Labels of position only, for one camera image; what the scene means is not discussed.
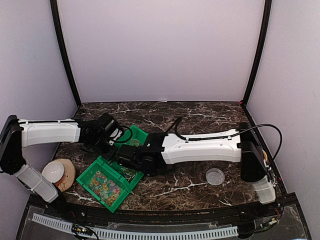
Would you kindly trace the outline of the green three-compartment bin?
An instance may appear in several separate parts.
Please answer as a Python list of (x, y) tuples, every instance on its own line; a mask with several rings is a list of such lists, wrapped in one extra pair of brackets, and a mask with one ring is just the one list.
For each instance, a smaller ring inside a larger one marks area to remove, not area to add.
[[(117, 164), (117, 155), (102, 157), (99, 156), (77, 179), (76, 181), (88, 192), (90, 193), (100, 204), (106, 207), (111, 213), (114, 213), (116, 209), (122, 204), (122, 202), (129, 196), (135, 186), (143, 178), (144, 174), (140, 171), (136, 171), (137, 174), (135, 178), (128, 182), (124, 177), (122, 177), (118, 170), (120, 166)], [(93, 177), (96, 171), (101, 171), (104, 175), (113, 180), (117, 185), (119, 185), (123, 192), (120, 194), (118, 199), (111, 205), (107, 205), (103, 202), (93, 191), (91, 191), (87, 184), (89, 180)]]

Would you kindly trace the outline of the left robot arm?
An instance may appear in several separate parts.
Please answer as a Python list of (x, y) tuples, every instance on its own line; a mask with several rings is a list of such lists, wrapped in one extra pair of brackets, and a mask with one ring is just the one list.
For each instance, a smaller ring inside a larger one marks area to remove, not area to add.
[(67, 218), (71, 208), (60, 199), (60, 190), (32, 166), (29, 158), (39, 162), (44, 157), (46, 164), (60, 143), (82, 144), (87, 151), (106, 155), (123, 133), (124, 128), (108, 113), (91, 120), (26, 120), (10, 115), (0, 133), (0, 171), (16, 177), (51, 204), (58, 217)]

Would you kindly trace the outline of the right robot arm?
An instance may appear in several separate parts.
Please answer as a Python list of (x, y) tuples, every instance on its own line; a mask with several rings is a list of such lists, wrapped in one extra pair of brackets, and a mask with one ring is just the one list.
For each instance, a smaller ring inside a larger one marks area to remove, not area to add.
[(241, 122), (230, 130), (181, 135), (179, 117), (169, 129), (150, 133), (139, 146), (123, 144), (117, 151), (117, 164), (147, 176), (154, 176), (169, 165), (185, 162), (222, 161), (240, 163), (240, 177), (250, 183), (258, 196), (255, 213), (266, 217), (275, 208), (276, 181), (270, 174), (271, 161), (259, 143), (255, 130), (270, 127), (279, 131), (275, 125), (264, 123), (250, 126)]

